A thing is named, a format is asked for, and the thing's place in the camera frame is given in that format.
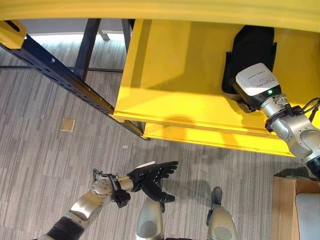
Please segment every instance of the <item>white wall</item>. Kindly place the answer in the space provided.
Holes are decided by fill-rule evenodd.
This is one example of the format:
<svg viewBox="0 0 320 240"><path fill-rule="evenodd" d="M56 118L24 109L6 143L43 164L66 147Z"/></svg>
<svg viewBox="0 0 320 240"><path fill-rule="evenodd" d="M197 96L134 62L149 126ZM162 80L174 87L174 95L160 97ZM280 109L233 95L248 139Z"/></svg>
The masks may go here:
<svg viewBox="0 0 320 240"><path fill-rule="evenodd" d="M83 33L87 18L44 18L19 20L28 34ZM122 32L121 19L104 18L100 27L103 31Z"/></svg>

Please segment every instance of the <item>black glove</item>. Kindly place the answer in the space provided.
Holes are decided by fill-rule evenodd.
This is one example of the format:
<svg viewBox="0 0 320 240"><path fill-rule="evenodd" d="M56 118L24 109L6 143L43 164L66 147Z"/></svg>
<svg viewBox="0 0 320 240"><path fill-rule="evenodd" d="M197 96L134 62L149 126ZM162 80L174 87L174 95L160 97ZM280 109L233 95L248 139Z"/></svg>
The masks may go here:
<svg viewBox="0 0 320 240"><path fill-rule="evenodd" d="M169 161L136 168L127 174L133 182L132 192L142 189L154 201L159 203L174 202L175 197L162 191L158 181L168 178L169 174L173 174L175 169L177 169L177 165L177 161Z"/></svg>

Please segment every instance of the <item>yellow shelf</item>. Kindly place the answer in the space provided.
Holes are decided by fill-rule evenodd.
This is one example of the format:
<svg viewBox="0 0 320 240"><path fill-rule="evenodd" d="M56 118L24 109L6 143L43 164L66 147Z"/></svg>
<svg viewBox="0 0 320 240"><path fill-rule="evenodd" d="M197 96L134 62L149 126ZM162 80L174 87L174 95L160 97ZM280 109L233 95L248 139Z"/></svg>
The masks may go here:
<svg viewBox="0 0 320 240"><path fill-rule="evenodd" d="M270 136L261 112L225 98L226 52L242 25L173 20L135 23L114 115L127 120ZM293 105L320 95L319 34L276 28L274 74ZM320 128L319 114L314 124Z"/></svg>
<svg viewBox="0 0 320 240"><path fill-rule="evenodd" d="M2 0L0 20L163 19L320 31L318 0Z"/></svg>
<svg viewBox="0 0 320 240"><path fill-rule="evenodd" d="M155 123L146 124L143 136L152 139L293 157L286 143L273 137L225 133Z"/></svg>

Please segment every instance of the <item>striped carpet floor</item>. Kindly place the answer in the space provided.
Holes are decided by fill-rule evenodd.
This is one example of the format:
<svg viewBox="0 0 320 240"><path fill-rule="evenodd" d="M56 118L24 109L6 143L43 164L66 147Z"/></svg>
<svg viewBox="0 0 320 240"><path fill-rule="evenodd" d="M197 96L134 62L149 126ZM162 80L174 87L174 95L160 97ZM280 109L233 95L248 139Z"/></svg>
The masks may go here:
<svg viewBox="0 0 320 240"><path fill-rule="evenodd" d="M66 66L74 66L81 38L38 38ZM121 69L124 41L96 40L91 67ZM0 65L21 62L0 49ZM89 72L86 82L115 105L120 74ZM74 132L60 131L63 118ZM125 175L150 161L179 161L163 187L176 196L163 215L166 237L204 240L211 190L223 190L240 240L271 235L273 175L307 176L296 159L163 140L142 140L33 70L0 70L0 239L45 233L91 185L92 168ZM145 199L112 203L82 240L134 239Z"/></svg>

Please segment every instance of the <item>black foot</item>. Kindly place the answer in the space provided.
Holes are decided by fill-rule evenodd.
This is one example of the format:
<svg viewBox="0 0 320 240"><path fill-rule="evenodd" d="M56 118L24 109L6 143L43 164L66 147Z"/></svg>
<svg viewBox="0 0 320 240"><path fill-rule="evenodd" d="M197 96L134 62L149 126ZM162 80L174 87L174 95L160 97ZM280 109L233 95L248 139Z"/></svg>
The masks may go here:
<svg viewBox="0 0 320 240"><path fill-rule="evenodd" d="M211 215L214 212L214 205L215 204L221 205L221 200L222 200L222 190L220 187L217 186L213 189L211 194L211 208L208 212L208 215L206 216L206 223L205 223L207 227L209 227Z"/></svg>
<svg viewBox="0 0 320 240"><path fill-rule="evenodd" d="M214 204L221 205L222 190L220 187L215 187L211 194L211 209L214 208Z"/></svg>

